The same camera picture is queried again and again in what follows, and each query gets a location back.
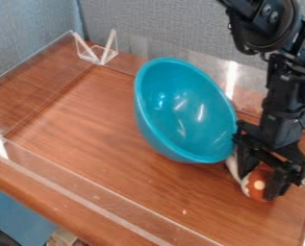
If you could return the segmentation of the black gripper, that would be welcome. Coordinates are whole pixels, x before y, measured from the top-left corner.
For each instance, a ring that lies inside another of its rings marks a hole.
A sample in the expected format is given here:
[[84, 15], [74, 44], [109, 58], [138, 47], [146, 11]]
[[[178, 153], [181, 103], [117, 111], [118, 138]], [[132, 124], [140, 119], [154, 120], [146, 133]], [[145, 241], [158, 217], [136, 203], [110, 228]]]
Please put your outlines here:
[[305, 154], [299, 142], [305, 129], [305, 107], [265, 107], [259, 124], [237, 121], [233, 141], [237, 147], [239, 175], [244, 178], [264, 162], [273, 173], [264, 199], [284, 196], [291, 185], [305, 185]]

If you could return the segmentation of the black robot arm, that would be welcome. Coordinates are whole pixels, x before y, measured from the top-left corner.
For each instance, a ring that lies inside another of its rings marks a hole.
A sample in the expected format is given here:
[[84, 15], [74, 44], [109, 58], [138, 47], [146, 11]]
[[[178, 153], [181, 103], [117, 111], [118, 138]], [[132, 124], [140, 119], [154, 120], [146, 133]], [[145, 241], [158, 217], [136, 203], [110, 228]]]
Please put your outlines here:
[[263, 163], [273, 169], [264, 193], [273, 200], [292, 185], [305, 185], [305, 155], [299, 148], [305, 132], [305, 17], [297, 0], [218, 1], [237, 50], [268, 62], [260, 123], [240, 120], [233, 141], [240, 177]]

